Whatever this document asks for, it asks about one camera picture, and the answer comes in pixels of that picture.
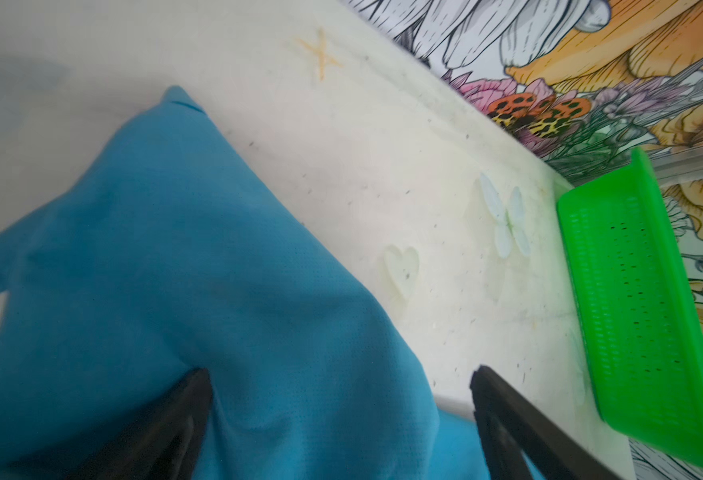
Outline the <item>blue t shirt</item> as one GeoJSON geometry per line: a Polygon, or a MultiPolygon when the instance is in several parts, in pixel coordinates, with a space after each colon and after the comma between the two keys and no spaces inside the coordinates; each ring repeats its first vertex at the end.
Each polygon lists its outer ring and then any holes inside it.
{"type": "Polygon", "coordinates": [[[371,292],[172,87],[0,233],[0,479],[67,475],[195,369],[195,478],[489,477],[371,292]]]}

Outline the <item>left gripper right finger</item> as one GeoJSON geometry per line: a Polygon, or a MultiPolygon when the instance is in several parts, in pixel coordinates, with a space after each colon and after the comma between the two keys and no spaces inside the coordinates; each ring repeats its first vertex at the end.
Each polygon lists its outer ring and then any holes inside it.
{"type": "Polygon", "coordinates": [[[493,479],[617,479],[487,365],[473,372],[471,394],[481,447],[493,479]]]}

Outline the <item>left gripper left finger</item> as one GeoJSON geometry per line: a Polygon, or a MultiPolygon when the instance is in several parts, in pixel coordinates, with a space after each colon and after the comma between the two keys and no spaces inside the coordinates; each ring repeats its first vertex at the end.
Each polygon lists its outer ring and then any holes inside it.
{"type": "Polygon", "coordinates": [[[69,479],[190,479],[213,403],[210,374],[190,371],[69,479]]]}

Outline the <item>green plastic basket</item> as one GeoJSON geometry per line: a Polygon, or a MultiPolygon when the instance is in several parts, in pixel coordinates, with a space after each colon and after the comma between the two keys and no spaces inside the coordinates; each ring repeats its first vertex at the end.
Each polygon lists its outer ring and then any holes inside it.
{"type": "Polygon", "coordinates": [[[703,468],[703,332],[645,152],[557,200],[599,415],[703,468]]]}

